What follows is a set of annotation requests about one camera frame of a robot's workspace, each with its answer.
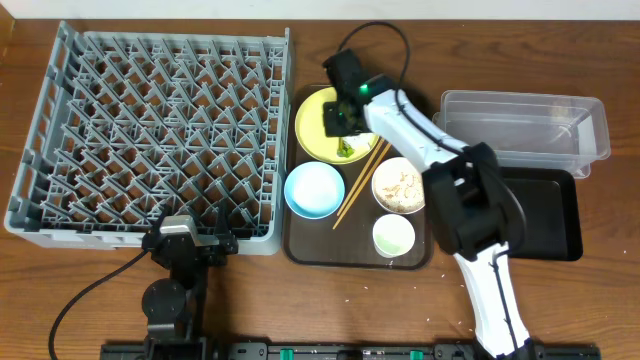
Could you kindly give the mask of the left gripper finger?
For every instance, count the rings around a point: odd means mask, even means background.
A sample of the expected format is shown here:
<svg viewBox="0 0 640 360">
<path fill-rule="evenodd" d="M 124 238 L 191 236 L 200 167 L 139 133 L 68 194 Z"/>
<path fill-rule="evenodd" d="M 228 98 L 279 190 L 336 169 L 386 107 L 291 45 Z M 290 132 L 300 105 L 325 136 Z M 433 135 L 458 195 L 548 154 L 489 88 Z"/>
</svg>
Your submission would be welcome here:
<svg viewBox="0 0 640 360">
<path fill-rule="evenodd" d="M 227 219 L 227 207 L 226 207 L 225 200 L 221 200 L 217 206 L 214 236 L 218 240 L 229 240 L 231 238 L 231 230 L 229 228 L 229 223 Z"/>
<path fill-rule="evenodd" d="M 158 235 L 160 233 L 161 225 L 162 225 L 164 219 L 169 214 L 170 210 L 171 210 L 171 207 L 169 205 L 164 205 L 162 207 L 162 211 L 161 211 L 160 215 L 155 220 L 155 222 L 152 224 L 151 229 L 149 230 L 149 233 L 151 235 Z"/>
</svg>

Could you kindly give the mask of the yellow green snack wrapper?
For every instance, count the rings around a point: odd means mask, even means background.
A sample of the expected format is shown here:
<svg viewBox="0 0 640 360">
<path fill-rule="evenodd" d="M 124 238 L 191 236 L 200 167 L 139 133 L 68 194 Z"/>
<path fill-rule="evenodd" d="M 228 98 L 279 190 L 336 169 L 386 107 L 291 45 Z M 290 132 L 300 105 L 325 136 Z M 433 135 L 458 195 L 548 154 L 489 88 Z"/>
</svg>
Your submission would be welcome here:
<svg viewBox="0 0 640 360">
<path fill-rule="evenodd" d="M 341 158 L 349 158 L 354 154 L 355 150 L 345 140 L 340 139 L 338 142 L 337 156 Z"/>
</svg>

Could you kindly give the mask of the yellow round plate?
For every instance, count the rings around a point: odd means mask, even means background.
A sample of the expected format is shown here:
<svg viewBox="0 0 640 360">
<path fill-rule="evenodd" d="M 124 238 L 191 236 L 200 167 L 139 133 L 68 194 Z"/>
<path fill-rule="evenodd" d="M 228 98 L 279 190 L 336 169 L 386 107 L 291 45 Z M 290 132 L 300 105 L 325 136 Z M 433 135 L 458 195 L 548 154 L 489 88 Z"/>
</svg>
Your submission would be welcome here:
<svg viewBox="0 0 640 360">
<path fill-rule="evenodd" d="M 314 159 L 333 164 L 344 165 L 364 158 L 376 145 L 368 151 L 355 151 L 349 158 L 337 156 L 338 137 L 327 137 L 323 124 L 323 104 L 335 101 L 336 91 L 333 87 L 311 87 L 311 94 L 299 106 L 295 118 L 295 133 L 298 143 Z"/>
</svg>

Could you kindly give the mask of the light blue bowl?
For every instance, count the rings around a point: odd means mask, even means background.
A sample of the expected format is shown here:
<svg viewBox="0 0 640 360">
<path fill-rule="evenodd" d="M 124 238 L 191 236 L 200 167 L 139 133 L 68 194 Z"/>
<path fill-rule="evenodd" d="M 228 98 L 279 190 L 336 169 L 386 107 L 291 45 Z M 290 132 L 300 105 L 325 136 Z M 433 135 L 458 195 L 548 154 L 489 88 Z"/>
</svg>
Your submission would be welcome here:
<svg viewBox="0 0 640 360">
<path fill-rule="evenodd" d="M 345 183 L 333 166 L 311 161 L 296 166 L 284 184 L 284 198 L 298 216 L 318 220 L 334 213 L 345 197 Z"/>
</svg>

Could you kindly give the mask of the white paper cup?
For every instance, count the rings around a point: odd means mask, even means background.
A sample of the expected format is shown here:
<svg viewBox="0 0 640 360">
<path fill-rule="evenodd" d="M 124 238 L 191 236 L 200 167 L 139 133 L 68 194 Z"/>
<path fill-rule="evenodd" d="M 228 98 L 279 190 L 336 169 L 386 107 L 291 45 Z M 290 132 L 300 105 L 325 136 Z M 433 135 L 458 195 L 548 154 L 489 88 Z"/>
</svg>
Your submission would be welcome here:
<svg viewBox="0 0 640 360">
<path fill-rule="evenodd" d="M 387 214 L 374 223 L 372 238 L 379 255 L 395 258 L 408 253 L 413 248 L 416 234 L 408 219 L 397 214 Z"/>
</svg>

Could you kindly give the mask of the white napkin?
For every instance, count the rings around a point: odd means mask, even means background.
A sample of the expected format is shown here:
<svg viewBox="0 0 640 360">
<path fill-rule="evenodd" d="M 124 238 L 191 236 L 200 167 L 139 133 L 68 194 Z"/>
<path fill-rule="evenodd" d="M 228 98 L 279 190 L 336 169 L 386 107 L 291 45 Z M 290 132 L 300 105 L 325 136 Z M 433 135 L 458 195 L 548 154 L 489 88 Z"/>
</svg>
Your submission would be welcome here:
<svg viewBox="0 0 640 360">
<path fill-rule="evenodd" d="M 377 140 L 378 136 L 373 133 L 361 133 L 344 138 L 344 141 L 355 151 L 368 151 Z"/>
</svg>

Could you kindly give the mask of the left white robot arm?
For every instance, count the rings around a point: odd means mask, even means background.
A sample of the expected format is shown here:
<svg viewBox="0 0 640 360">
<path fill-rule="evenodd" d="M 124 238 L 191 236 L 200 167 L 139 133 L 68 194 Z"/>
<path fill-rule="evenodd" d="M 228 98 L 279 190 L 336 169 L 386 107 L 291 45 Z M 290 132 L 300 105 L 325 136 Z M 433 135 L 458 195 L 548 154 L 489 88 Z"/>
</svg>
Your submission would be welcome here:
<svg viewBox="0 0 640 360">
<path fill-rule="evenodd" d="M 142 249 L 169 271 L 167 278 L 153 282 L 142 297 L 147 317 L 145 360 L 217 359 L 214 340 L 202 334 L 208 270 L 227 264 L 239 250 L 225 204 L 217 207 L 212 238 L 201 238 L 190 215 L 161 215 L 142 238 Z"/>
</svg>

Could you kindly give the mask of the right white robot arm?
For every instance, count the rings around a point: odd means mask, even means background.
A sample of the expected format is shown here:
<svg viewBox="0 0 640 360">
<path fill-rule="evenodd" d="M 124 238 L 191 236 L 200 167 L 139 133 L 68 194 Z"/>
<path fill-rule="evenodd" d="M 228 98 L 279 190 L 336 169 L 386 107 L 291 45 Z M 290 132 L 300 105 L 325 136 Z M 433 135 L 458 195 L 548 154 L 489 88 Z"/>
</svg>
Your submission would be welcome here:
<svg viewBox="0 0 640 360">
<path fill-rule="evenodd" d="M 374 133 L 421 174 L 433 235 L 463 274 L 477 342 L 492 358 L 517 357 L 530 335 L 519 314 L 508 257 L 526 236 L 526 217 L 494 151 L 444 132 L 384 75 L 333 76 L 330 83 L 337 98 L 325 107 L 327 136 Z"/>
</svg>

